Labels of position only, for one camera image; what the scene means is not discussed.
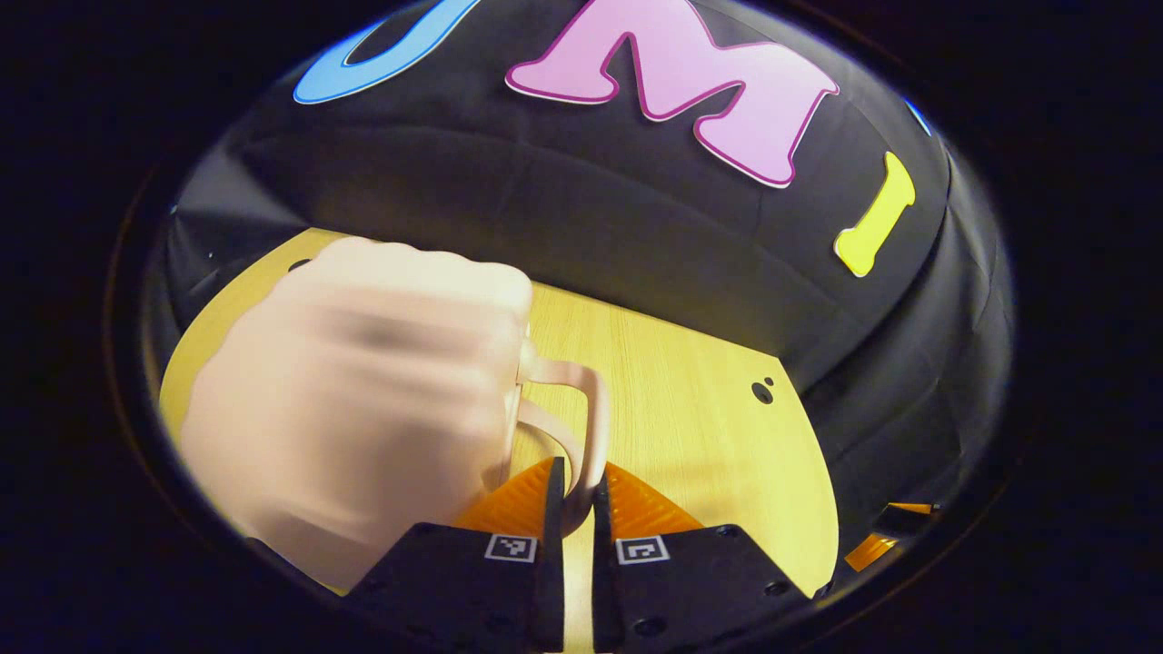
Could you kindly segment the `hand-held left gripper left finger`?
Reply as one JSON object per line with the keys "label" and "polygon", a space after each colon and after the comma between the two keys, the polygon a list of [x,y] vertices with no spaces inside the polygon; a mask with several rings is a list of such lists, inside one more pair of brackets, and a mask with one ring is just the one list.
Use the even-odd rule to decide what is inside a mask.
{"label": "hand-held left gripper left finger", "polygon": [[431,653],[563,651],[564,460],[525,472],[531,529],[419,523],[350,592],[354,613]]}

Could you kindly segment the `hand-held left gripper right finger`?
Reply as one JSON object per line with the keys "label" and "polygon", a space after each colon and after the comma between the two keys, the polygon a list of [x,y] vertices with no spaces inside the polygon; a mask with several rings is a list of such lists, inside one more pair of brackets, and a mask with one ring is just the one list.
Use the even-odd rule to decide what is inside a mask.
{"label": "hand-held left gripper right finger", "polygon": [[741,526],[702,525],[622,467],[605,467],[592,513],[598,653],[723,653],[809,604]]}

